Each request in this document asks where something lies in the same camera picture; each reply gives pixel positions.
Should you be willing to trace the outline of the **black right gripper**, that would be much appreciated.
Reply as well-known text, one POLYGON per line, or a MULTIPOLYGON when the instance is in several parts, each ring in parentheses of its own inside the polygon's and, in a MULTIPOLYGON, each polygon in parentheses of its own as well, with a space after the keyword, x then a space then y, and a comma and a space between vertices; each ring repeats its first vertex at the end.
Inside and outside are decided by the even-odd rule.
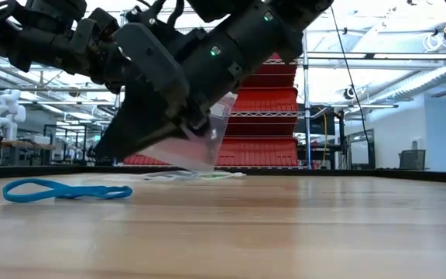
POLYGON ((94 148, 97 157, 124 159, 186 126, 201 129, 208 118, 201 52, 207 36, 183 60, 176 60, 141 23, 115 33, 131 65, 125 72, 125 99, 94 148))

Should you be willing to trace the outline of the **blue rubber band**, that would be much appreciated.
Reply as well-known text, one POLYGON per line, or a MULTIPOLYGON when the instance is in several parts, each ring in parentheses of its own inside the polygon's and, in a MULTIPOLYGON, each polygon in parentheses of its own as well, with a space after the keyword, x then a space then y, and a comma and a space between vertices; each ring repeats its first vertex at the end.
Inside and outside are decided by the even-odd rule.
POLYGON ((38 178, 26 178, 12 181, 2 189, 2 196, 5 200, 14 203, 37 202, 48 198, 75 199, 80 197, 94 197, 100 199, 128 198, 132 195, 133 189, 129 186, 69 186, 56 181, 43 180, 38 178), (47 188, 46 191, 31 194, 15 195, 11 191, 24 184, 36 184, 47 188))

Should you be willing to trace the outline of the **black aluminium table frame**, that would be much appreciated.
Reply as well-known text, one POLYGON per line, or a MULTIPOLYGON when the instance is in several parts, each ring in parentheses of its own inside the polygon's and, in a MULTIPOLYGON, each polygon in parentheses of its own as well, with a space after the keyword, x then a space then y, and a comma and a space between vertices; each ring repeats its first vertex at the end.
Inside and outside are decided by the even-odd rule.
MULTIPOLYGON (((164 171, 175 171, 170 166, 31 166, 31 167, 0 167, 0 178, 37 177, 61 174, 148 174, 164 171)), ((314 176, 314 177, 379 177, 389 179, 404 179, 414 181, 431 181, 446 183, 446 172, 375 169, 375 170, 308 170, 304 167, 221 167, 221 171, 241 172, 254 176, 314 176)))

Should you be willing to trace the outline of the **black monitor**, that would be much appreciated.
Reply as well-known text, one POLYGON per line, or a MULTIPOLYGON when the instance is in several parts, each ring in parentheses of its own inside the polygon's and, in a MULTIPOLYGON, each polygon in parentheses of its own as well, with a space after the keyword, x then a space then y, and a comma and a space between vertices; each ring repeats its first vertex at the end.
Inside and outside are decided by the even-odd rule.
MULTIPOLYGON (((302 117, 297 119, 297 124, 294 128, 295 133, 306 132, 306 120, 302 117)), ((327 133, 329 136, 335 135, 335 111, 329 108, 323 115, 310 120, 310 133, 314 135, 327 133)))

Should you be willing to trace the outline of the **red plastic storage bin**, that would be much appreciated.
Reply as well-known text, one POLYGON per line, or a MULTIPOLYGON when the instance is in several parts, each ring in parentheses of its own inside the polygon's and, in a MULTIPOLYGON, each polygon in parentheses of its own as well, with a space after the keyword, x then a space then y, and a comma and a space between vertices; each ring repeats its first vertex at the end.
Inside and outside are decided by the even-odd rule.
POLYGON ((226 138, 216 160, 222 167, 297 167, 294 138, 226 138))
MULTIPOLYGON (((243 88, 232 112, 297 112, 295 88, 243 88)), ((291 137, 296 116, 231 116, 227 136, 291 137)))
POLYGON ((290 88, 297 73, 297 63, 285 64, 274 53, 253 75, 243 83, 243 88, 290 88))
POLYGON ((132 166, 163 166, 168 165, 168 163, 154 159, 152 157, 144 156, 142 154, 135 153, 123 160, 124 165, 132 166))

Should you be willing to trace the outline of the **wooden workbench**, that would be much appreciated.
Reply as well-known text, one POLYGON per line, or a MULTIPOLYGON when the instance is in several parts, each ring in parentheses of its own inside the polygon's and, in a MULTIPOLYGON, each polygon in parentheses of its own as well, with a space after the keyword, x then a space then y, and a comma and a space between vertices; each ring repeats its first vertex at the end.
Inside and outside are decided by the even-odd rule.
POLYGON ((42 166, 50 164, 54 145, 31 139, 0 139, 0 166, 42 166))

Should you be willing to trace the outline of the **grey office chair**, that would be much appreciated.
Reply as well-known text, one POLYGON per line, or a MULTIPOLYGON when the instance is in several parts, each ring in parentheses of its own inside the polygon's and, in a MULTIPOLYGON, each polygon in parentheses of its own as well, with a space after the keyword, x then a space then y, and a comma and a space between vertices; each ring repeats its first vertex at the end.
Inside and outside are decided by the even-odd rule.
POLYGON ((403 150, 399 153, 399 169, 409 171, 424 171, 426 150, 403 150))

